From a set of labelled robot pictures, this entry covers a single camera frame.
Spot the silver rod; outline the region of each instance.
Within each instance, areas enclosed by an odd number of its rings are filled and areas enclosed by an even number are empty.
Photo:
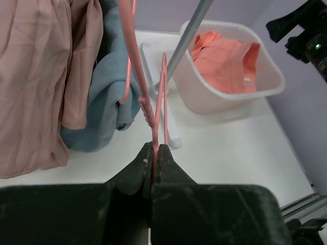
[[[182,37],[180,38],[180,41],[173,53],[172,58],[168,63],[167,66],[168,81],[172,77],[185,51],[188,49],[193,37],[195,36],[204,16],[208,12],[213,1],[214,0],[201,0],[199,2],[190,22],[188,23],[188,26],[186,27]]]

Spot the pink hanger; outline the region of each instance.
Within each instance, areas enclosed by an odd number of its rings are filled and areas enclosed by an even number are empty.
[[[134,0],[133,8],[136,6],[136,0]],[[138,101],[143,110],[144,116],[148,125],[152,130],[152,143],[153,143],[153,167],[155,171],[158,151],[159,151],[159,139],[158,139],[158,128],[160,122],[160,109],[162,103],[162,93],[164,92],[164,118],[165,118],[165,144],[168,143],[168,131],[167,131],[167,57],[164,53],[162,56],[162,71],[160,73],[159,80],[159,93],[158,100],[155,110],[155,115],[150,103],[150,96],[148,92],[147,82],[143,73],[141,58],[139,56],[138,47],[136,43],[136,36],[134,31],[133,23],[133,11],[131,9],[130,0],[118,0],[118,9],[121,17],[122,29],[125,38],[125,44],[128,51],[129,59],[133,70],[135,72],[136,80],[141,92]]]
[[[136,0],[133,0],[133,9],[132,9],[133,22],[135,19],[135,12],[136,12]],[[127,100],[130,84],[131,84],[131,60],[128,56],[127,57],[127,75],[126,75],[125,91],[124,91],[123,98],[119,101],[120,105],[123,105]]]

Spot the salmon garment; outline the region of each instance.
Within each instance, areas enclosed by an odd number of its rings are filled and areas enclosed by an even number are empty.
[[[102,35],[99,0],[0,1],[0,178],[67,164]]]
[[[256,92],[256,60],[260,44],[223,37],[216,31],[196,36],[191,57],[204,80],[229,93]]]

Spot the plastic basket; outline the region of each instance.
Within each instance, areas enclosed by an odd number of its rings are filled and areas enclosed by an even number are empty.
[[[183,24],[180,29],[180,35],[183,34],[188,23]],[[197,34],[213,30],[228,38],[261,44],[260,53],[256,61],[257,92],[242,94],[223,93],[210,86],[200,75],[193,63],[190,51],[194,47]],[[196,35],[173,75],[184,103],[191,110],[202,114],[225,111],[248,105],[258,98],[275,95],[284,90],[285,78],[281,70],[268,54],[259,36],[250,28],[236,23],[204,20],[198,28]]]

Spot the gray cloth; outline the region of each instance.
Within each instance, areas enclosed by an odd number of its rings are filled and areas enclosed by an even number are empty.
[[[61,128],[60,135],[69,149],[95,152],[107,146],[115,129],[125,130],[139,112],[139,89],[131,76],[128,98],[123,105],[127,49],[116,1],[101,0],[104,36],[88,93],[87,126],[82,130]]]

